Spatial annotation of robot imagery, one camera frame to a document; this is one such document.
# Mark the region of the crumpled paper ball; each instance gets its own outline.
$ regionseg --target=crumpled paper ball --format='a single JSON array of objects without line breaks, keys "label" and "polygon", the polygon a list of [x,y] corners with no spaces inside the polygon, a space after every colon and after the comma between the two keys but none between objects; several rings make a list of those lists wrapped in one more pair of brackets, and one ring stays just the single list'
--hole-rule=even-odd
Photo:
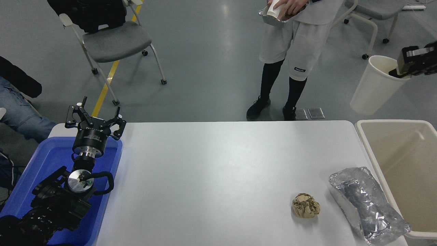
[{"label": "crumpled paper ball", "polygon": [[314,218],[320,213],[320,204],[307,193],[300,193],[293,200],[292,209],[300,218]]}]

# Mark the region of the white paper cup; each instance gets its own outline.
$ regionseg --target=white paper cup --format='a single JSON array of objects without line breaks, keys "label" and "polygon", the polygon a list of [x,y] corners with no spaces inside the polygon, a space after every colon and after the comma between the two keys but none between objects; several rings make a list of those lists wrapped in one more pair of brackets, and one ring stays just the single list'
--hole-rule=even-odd
[{"label": "white paper cup", "polygon": [[350,102],[351,108],[359,114],[373,115],[399,88],[411,78],[390,76],[388,72],[398,63],[386,56],[371,56],[366,70]]},{"label": "white paper cup", "polygon": [[279,12],[284,8],[284,5],[285,5],[285,4],[283,4],[283,5],[279,6],[277,9],[273,10],[273,6],[275,6],[275,4],[277,2],[279,2],[279,0],[273,0],[272,4],[270,5],[269,10],[267,11],[268,15],[271,15],[275,18],[278,18]]}]

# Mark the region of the chair seat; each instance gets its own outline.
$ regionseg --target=chair seat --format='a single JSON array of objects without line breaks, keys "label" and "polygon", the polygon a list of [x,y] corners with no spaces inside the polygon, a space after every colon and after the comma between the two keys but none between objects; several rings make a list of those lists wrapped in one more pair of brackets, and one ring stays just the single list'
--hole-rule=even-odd
[{"label": "chair seat", "polygon": [[[344,5],[352,7],[354,0],[346,0]],[[398,14],[406,5],[404,0],[358,0],[356,12],[377,20],[386,20]]]},{"label": "chair seat", "polygon": [[98,63],[112,62],[133,56],[147,48],[152,40],[137,23],[127,21],[117,28],[104,28],[83,35],[90,56]]}]

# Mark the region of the black socks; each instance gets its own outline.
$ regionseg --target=black socks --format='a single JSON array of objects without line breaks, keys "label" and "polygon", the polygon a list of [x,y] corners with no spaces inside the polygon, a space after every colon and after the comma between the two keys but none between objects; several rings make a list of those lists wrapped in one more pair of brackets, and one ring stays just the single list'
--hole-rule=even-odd
[{"label": "black socks", "polygon": [[269,99],[270,90],[272,90],[273,83],[279,75],[283,63],[284,60],[264,64],[263,76],[261,78],[261,101],[266,102]]},{"label": "black socks", "polygon": [[306,79],[304,81],[297,81],[292,78],[288,78],[288,100],[285,103],[285,108],[287,110],[292,110],[294,107],[296,107],[296,104],[298,103],[298,100],[302,94],[302,91],[305,87]]},{"label": "black socks", "polygon": [[[263,76],[261,78],[261,95],[258,99],[261,102],[267,102],[270,98],[269,94],[272,90],[273,84],[281,71],[281,66],[284,60],[275,63],[265,63],[263,68]],[[288,78],[288,100],[285,104],[285,108],[292,110],[296,107],[296,104],[303,92],[306,84],[306,79],[304,81],[297,81],[292,78]]]}]

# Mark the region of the aluminum foil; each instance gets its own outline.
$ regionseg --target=aluminum foil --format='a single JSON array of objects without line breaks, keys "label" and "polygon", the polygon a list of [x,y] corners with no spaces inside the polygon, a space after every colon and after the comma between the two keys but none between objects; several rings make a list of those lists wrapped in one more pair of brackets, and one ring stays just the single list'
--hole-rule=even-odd
[{"label": "aluminum foil", "polygon": [[[307,6],[308,6],[308,2],[297,12],[297,14],[299,14]],[[264,9],[260,10],[258,12],[258,14],[263,17],[264,23],[275,26],[275,27],[283,27],[290,20],[291,17],[294,17],[297,15],[297,14],[289,15],[288,13],[285,13],[285,17],[287,18],[287,20],[281,21],[280,19],[275,18],[275,17],[267,14],[267,12],[269,11],[269,7],[270,6],[267,6]]]},{"label": "aluminum foil", "polygon": [[258,14],[263,17],[263,21],[266,24],[275,26],[275,27],[283,27],[285,23],[287,23],[290,19],[286,21],[281,21],[278,18],[275,18],[271,15],[267,14],[267,11],[269,10],[269,6],[265,7],[264,9],[260,10]]},{"label": "aluminum foil", "polygon": [[410,232],[411,226],[387,202],[366,167],[347,168],[329,176],[331,194],[354,231],[369,245],[382,246]]}]

